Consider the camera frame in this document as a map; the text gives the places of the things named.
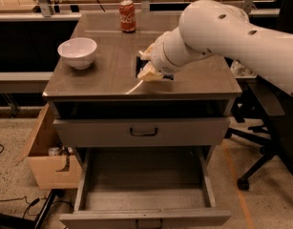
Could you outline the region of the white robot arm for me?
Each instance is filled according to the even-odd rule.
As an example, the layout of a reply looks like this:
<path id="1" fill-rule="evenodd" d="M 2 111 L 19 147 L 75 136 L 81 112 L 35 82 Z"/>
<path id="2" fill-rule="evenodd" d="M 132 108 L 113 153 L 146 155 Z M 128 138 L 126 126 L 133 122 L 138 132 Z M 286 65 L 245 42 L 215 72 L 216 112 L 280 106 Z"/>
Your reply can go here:
<path id="1" fill-rule="evenodd" d="M 160 80 L 190 62 L 221 55 L 293 96 L 293 34 L 255 26 L 236 7 L 199 0 L 181 14 L 178 26 L 149 46 L 137 77 Z"/>

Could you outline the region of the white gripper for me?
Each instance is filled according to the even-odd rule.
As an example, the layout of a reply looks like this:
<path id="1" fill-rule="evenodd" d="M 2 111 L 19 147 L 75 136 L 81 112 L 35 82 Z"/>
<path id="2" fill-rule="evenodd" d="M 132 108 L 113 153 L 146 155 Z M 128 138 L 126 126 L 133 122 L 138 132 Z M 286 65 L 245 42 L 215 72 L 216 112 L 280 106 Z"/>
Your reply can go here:
<path id="1" fill-rule="evenodd" d="M 163 74 L 175 74 L 193 61 L 179 29 L 166 31 L 154 44 L 139 54 L 141 60 L 151 61 L 137 75 L 137 78 L 143 81 L 160 80 Z"/>

